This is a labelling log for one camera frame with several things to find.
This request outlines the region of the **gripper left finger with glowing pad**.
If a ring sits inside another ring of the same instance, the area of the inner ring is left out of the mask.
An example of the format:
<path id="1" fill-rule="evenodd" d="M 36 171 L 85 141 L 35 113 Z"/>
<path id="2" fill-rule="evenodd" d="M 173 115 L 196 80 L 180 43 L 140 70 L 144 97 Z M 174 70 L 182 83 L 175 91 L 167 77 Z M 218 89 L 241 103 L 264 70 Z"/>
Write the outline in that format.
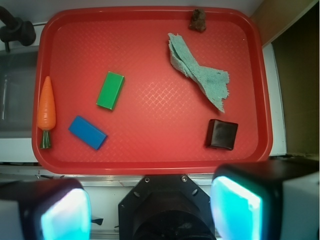
<path id="1" fill-rule="evenodd" d="M 88 240 L 91 203 L 78 180 L 0 184 L 2 240 Z"/>

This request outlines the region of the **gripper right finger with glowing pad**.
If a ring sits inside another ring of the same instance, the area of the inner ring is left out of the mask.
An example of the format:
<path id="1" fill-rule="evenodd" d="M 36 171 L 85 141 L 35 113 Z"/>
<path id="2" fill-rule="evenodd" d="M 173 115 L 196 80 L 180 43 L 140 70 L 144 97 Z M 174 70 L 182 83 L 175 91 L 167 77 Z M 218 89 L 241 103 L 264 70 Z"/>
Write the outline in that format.
<path id="1" fill-rule="evenodd" d="M 289 158 L 220 165 L 210 208 L 224 240 L 317 240 L 320 163 Z"/>

